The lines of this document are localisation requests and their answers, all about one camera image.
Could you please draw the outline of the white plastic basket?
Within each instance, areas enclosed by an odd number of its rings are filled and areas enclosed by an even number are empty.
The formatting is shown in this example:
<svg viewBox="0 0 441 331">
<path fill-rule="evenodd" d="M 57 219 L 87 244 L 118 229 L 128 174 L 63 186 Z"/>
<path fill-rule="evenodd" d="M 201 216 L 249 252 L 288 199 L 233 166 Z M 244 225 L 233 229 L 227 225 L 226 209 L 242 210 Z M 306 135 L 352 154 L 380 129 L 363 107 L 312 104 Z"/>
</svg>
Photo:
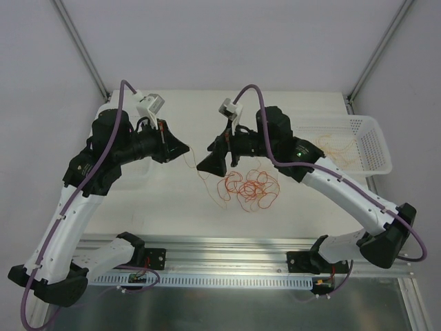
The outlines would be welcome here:
<svg viewBox="0 0 441 331">
<path fill-rule="evenodd" d="M 294 134 L 319 147 L 348 174 L 370 177 L 389 174 L 391 156 L 378 122 L 360 115 L 298 115 Z"/>
<path fill-rule="evenodd" d="M 143 159 L 121 166 L 121 177 L 112 185 L 113 190 L 131 190 L 141 187 L 150 175 L 152 161 Z"/>
</svg>

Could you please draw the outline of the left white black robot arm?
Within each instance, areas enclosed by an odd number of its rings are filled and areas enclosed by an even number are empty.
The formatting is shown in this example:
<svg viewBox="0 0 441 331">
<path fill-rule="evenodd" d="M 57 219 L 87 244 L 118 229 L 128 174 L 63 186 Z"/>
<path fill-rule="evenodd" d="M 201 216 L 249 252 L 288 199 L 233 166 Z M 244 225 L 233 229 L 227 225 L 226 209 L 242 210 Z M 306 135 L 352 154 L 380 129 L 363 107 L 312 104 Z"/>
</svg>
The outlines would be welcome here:
<svg viewBox="0 0 441 331">
<path fill-rule="evenodd" d="M 46 231 L 52 237 L 50 241 L 42 240 L 26 263 L 11 267 L 8 273 L 9 280 L 21 287 L 30 286 L 34 295 L 46 303 L 70 307 L 80 299 L 89 282 L 107 271 L 119 265 L 147 266 L 144 240 L 129 232 L 119 234 L 90 254 L 73 256 L 95 210 L 121 177 L 123 165 L 145 157 L 168 163 L 189 152 L 189 147 L 170 132 L 166 121 L 159 119 L 157 128 L 150 124 L 133 127 L 127 112 L 122 112 L 110 151 L 97 172 L 81 187 L 112 138 L 116 115 L 115 109 L 100 112 L 92 122 L 86 147 L 70 161 L 58 208 Z"/>
</svg>

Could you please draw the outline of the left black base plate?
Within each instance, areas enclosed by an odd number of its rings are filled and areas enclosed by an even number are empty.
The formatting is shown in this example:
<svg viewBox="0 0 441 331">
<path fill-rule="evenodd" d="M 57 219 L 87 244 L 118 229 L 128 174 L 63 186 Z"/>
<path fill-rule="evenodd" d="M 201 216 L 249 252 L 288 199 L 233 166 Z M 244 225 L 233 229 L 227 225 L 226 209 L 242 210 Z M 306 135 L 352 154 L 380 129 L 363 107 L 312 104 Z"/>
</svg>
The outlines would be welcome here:
<svg viewBox="0 0 441 331">
<path fill-rule="evenodd" d="M 167 250 L 165 248 L 139 248 L 134 252 L 136 267 L 144 267 L 152 270 L 164 270 Z"/>
</svg>

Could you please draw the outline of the left white plastic basket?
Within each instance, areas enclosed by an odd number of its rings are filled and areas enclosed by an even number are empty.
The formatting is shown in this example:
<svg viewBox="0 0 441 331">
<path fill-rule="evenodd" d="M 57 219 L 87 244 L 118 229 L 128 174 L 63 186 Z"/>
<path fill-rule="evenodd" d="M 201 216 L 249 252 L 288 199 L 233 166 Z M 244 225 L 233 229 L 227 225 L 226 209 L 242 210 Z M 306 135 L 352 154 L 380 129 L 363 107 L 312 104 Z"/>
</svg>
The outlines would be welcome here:
<svg viewBox="0 0 441 331">
<path fill-rule="evenodd" d="M 112 185 L 113 190 L 131 190 L 141 187 L 150 175 L 152 161 L 143 159 L 121 166 L 121 177 Z"/>
</svg>

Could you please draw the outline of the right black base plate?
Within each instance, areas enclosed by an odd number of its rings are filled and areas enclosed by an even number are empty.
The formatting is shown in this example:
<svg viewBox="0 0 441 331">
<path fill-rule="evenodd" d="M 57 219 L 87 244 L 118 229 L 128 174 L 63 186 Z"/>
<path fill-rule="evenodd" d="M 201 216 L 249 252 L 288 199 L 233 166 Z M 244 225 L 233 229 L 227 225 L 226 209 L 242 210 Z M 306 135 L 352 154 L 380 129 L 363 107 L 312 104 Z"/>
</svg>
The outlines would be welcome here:
<svg viewBox="0 0 441 331">
<path fill-rule="evenodd" d="M 346 274 L 349 271 L 347 261 L 329 263 L 319 254 L 307 251 L 289 251 L 286 260 L 288 272 L 292 274 Z"/>
</svg>

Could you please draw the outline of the aluminium frame post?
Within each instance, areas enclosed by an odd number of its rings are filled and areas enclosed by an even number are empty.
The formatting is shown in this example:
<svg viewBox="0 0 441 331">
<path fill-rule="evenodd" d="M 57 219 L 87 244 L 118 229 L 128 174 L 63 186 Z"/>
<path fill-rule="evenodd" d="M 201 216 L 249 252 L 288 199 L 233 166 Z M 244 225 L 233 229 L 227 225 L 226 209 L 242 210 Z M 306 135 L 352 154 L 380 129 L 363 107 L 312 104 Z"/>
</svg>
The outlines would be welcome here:
<svg viewBox="0 0 441 331">
<path fill-rule="evenodd" d="M 88 71 L 91 79 L 94 82 L 99 94 L 102 99 L 107 101 L 110 98 L 110 92 L 106 88 L 99 71 L 97 70 L 95 63 L 88 52 L 86 45 L 83 42 L 81 35 L 64 3 L 62 0 L 50 0 L 51 5 L 53 6 L 55 12 L 59 16 L 63 27 L 65 28 L 69 38 L 72 41 L 73 46 L 76 48 L 76 51 L 79 54 L 80 59 L 82 60 L 86 70 Z"/>
<path fill-rule="evenodd" d="M 388 26 L 382 33 L 379 42 L 377 42 L 373 52 L 369 56 L 369 59 L 357 78 L 356 83 L 350 93 L 346 96 L 347 103 L 351 107 L 415 4 L 416 0 L 401 1 Z"/>
</svg>

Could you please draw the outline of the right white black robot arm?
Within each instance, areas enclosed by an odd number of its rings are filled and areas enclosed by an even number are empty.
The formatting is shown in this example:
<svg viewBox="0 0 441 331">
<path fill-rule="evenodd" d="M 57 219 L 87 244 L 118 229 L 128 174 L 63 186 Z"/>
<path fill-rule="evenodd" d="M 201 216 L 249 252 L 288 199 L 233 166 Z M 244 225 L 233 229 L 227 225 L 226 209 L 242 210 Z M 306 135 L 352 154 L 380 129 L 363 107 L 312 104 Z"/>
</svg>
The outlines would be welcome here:
<svg viewBox="0 0 441 331">
<path fill-rule="evenodd" d="M 400 258 L 416 217 L 412 205 L 396 205 L 352 181 L 320 148 L 295 137 L 289 117 L 276 106 L 256 113 L 256 130 L 239 125 L 236 106 L 221 106 L 219 112 L 227 118 L 227 125 L 209 145 L 209 155 L 197 170 L 224 177 L 228 154 L 233 166 L 241 157 L 267 157 L 276 161 L 280 173 L 325 195 L 362 226 L 349 234 L 319 237 L 309 251 L 294 259 L 298 269 L 320 274 L 357 258 L 389 269 Z"/>
</svg>

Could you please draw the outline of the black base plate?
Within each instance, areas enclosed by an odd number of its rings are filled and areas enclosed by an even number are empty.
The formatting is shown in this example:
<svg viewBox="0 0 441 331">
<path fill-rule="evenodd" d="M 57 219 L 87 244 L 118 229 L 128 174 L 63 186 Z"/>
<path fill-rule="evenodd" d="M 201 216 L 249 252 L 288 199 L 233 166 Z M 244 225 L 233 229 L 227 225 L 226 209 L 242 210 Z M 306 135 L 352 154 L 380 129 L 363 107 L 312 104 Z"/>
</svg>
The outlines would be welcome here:
<svg viewBox="0 0 441 331">
<path fill-rule="evenodd" d="M 349 271 L 347 261 L 329 263 L 319 254 L 307 251 L 289 251 L 286 260 L 288 272 L 292 274 L 346 274 Z"/>
<path fill-rule="evenodd" d="M 167 250 L 165 248 L 139 248 L 134 252 L 136 267 L 144 267 L 152 270 L 164 270 Z"/>
</svg>

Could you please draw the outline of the aluminium mounting rail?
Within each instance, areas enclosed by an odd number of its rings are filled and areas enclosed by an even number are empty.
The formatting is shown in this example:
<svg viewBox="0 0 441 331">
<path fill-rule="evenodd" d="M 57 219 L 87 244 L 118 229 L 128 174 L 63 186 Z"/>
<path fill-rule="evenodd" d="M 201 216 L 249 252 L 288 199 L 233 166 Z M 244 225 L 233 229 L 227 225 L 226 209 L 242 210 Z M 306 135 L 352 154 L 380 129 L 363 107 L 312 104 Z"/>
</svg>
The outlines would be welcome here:
<svg viewBox="0 0 441 331">
<path fill-rule="evenodd" d="M 165 248 L 165 271 L 183 274 L 288 275 L 288 251 L 308 250 L 314 239 L 242 239 L 215 237 L 141 236 L 148 248 Z M 84 234 L 75 256 L 110 243 L 114 235 Z M 384 270 L 354 259 L 354 277 L 414 278 L 410 263 L 397 261 Z"/>
</svg>

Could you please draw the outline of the left aluminium frame post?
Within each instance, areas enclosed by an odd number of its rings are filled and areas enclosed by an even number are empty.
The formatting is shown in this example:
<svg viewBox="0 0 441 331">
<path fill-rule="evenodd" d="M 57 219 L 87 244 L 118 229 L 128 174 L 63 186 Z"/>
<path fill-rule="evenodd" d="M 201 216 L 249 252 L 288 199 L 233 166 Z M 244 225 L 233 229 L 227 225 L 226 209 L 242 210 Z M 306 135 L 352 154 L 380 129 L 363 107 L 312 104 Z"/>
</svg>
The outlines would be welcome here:
<svg viewBox="0 0 441 331">
<path fill-rule="evenodd" d="M 86 70 L 88 71 L 91 79 L 94 82 L 99 94 L 102 99 L 107 101 L 110 98 L 110 92 L 106 88 L 99 71 L 97 70 L 95 63 L 88 52 L 86 45 L 83 42 L 81 35 L 64 3 L 62 0 L 50 0 L 51 5 L 53 6 L 55 12 L 59 16 L 63 27 L 65 28 L 69 38 L 72 41 L 73 46 L 76 48 L 76 51 L 79 54 L 80 59 L 82 60 Z"/>
</svg>

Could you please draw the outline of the right aluminium frame post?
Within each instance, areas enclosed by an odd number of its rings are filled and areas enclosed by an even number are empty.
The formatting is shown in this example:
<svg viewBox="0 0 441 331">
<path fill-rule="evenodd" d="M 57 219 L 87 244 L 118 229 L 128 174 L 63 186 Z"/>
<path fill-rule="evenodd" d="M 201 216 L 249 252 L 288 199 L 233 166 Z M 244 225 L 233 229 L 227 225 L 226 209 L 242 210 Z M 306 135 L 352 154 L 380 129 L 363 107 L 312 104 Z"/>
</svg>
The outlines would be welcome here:
<svg viewBox="0 0 441 331">
<path fill-rule="evenodd" d="M 351 107 L 415 4 L 416 0 L 401 1 L 388 26 L 382 33 L 379 42 L 377 42 L 373 52 L 369 56 L 369 59 L 357 78 L 356 83 L 350 93 L 346 96 L 347 103 Z"/>
</svg>

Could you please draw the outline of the right white plastic basket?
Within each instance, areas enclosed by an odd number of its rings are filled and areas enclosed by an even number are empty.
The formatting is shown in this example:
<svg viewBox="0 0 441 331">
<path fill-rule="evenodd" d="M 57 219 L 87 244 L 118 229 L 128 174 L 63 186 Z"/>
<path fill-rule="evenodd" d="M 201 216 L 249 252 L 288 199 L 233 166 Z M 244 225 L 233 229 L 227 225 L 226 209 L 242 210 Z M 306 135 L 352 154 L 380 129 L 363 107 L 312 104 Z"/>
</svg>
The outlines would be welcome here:
<svg viewBox="0 0 441 331">
<path fill-rule="evenodd" d="M 319 147 L 348 174 L 370 177 L 389 174 L 391 156 L 378 122 L 360 115 L 298 115 L 294 134 Z"/>
</svg>

